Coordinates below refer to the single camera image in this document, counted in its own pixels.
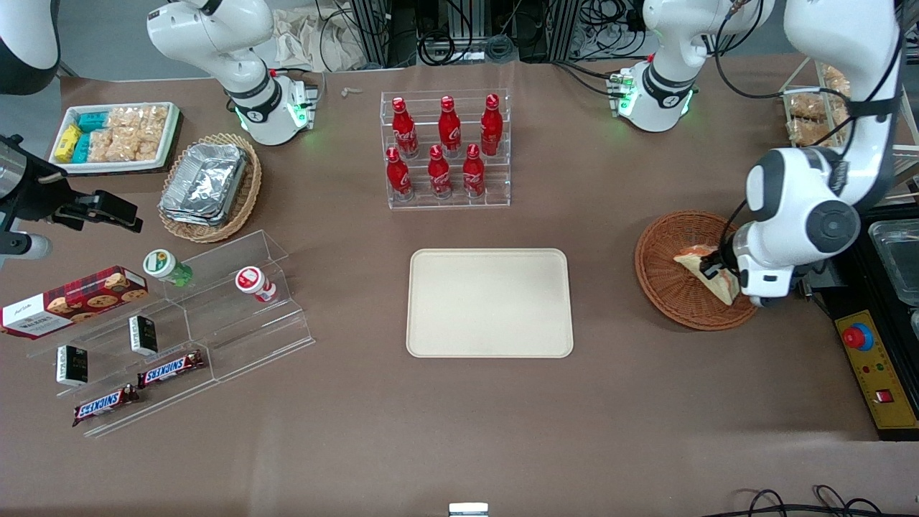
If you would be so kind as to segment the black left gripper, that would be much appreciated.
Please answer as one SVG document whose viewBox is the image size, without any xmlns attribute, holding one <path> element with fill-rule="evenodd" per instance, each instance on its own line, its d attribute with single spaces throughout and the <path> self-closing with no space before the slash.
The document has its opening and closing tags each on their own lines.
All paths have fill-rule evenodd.
<svg viewBox="0 0 919 517">
<path fill-rule="evenodd" d="M 715 248 L 706 256 L 706 261 L 700 262 L 699 272 L 704 279 L 715 279 L 723 269 L 728 269 L 739 282 L 740 286 L 745 285 L 744 269 L 739 265 L 737 253 L 735 250 L 735 240 L 738 236 L 744 235 L 744 228 L 738 228 L 735 231 L 725 231 L 719 240 L 719 248 Z"/>
</svg>

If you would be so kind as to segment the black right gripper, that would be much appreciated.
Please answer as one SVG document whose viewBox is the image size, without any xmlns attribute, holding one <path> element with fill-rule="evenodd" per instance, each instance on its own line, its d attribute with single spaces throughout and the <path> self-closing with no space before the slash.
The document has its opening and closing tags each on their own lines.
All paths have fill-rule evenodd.
<svg viewBox="0 0 919 517">
<path fill-rule="evenodd" d="M 78 210 L 65 207 L 78 201 Z M 67 172 L 54 164 L 29 162 L 11 194 L 6 196 L 6 215 L 21 220 L 40 220 L 53 214 L 53 223 L 82 231 L 86 223 L 100 223 L 140 233 L 144 221 L 138 207 L 105 190 L 86 195 L 73 190 Z"/>
</svg>

